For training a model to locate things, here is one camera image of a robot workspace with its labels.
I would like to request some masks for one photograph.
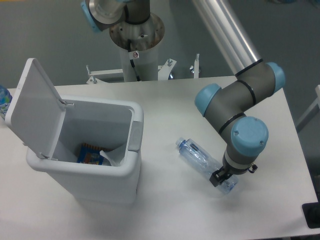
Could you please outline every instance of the silver metal tube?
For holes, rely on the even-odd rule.
[[[261,59],[227,0],[193,0],[234,74]]]

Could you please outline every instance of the bin hinge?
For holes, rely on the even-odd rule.
[[[74,103],[71,103],[71,102],[66,102],[62,99],[59,99],[59,102],[62,103],[64,105],[64,107],[70,107],[70,106],[74,106],[75,104]]]
[[[49,156],[46,156],[43,153],[40,153],[40,155],[41,155],[41,159],[49,159],[50,158]]]

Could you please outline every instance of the robotic arm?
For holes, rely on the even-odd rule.
[[[237,78],[224,89],[208,85],[195,98],[198,110],[227,143],[223,167],[210,178],[217,186],[232,174],[257,169],[254,161],[266,146],[268,128],[244,112],[281,89],[285,75],[277,64],[259,56],[226,0],[193,3]]]
[[[96,27],[99,30],[110,28],[111,38],[123,49],[152,49],[164,35],[164,32],[158,34],[160,29],[164,30],[159,24],[161,20],[146,24],[152,19],[149,0],[85,1]],[[193,3],[237,78],[223,89],[217,84],[208,85],[195,98],[202,116],[227,143],[223,167],[210,178],[216,187],[233,174],[253,173],[257,169],[254,161],[266,146],[268,128],[261,120],[246,116],[244,112],[281,89],[285,75],[277,64],[265,63],[259,56],[227,0],[193,0]],[[124,34],[113,37],[112,31],[119,30],[114,27],[123,21],[125,24],[121,26],[126,30],[120,32]]]

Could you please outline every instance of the plastic water bottle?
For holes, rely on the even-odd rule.
[[[192,139],[185,140],[180,137],[175,144],[179,147],[179,153],[184,156],[187,162],[207,180],[210,179],[212,173],[222,167],[217,160],[211,157],[209,153],[207,153]],[[216,188],[224,194],[228,194],[237,183],[238,178],[235,175],[232,175]]]
[[[0,85],[0,116],[5,119],[12,96],[8,89]]]

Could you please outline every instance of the light blue joint cap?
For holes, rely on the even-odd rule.
[[[85,15],[86,19],[88,20],[88,22],[90,24],[90,27],[92,28],[92,30],[95,33],[100,33],[101,30],[97,27],[95,21],[92,19],[91,15],[90,15],[90,12],[89,12],[89,10],[87,8],[85,0],[83,0],[83,2],[81,2],[81,8],[82,8],[82,11],[84,12],[84,15]]]
[[[266,124],[253,116],[239,119],[232,127],[234,148],[247,157],[258,156],[266,147],[269,131]]]
[[[203,117],[205,116],[207,107],[211,102],[211,99],[220,89],[221,87],[218,84],[213,83],[202,88],[200,92],[196,95],[194,99],[194,104],[196,105]]]
[[[286,76],[285,76],[285,72],[283,71],[283,69],[278,66],[278,64],[276,64],[275,62],[267,62],[266,64],[268,64],[273,72],[274,72],[274,76],[275,76],[275,88],[274,88],[274,92],[277,92],[278,90],[282,89],[285,84],[286,84]]]

